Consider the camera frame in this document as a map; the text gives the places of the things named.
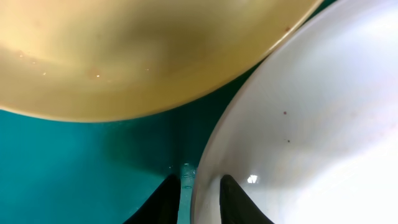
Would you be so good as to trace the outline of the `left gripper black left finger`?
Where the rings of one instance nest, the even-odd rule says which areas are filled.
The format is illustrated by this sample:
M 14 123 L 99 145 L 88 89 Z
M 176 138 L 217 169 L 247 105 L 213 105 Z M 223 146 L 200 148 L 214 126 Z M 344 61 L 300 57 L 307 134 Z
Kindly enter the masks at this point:
M 177 224 L 181 180 L 169 175 L 123 224 Z

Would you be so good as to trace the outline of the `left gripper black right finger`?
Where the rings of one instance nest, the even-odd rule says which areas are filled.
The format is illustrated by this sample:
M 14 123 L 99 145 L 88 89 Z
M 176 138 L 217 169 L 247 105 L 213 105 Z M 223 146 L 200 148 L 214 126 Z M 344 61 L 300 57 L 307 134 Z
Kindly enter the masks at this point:
M 220 180 L 220 215 L 222 224 L 274 224 L 229 174 Z

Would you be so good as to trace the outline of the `white plate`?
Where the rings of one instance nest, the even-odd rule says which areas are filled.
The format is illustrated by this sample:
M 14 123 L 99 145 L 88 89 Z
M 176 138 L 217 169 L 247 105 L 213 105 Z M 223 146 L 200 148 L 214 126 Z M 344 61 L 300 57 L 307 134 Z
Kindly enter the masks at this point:
M 274 223 L 397 222 L 397 0 L 337 1 L 238 91 L 201 157 L 192 223 L 229 174 Z

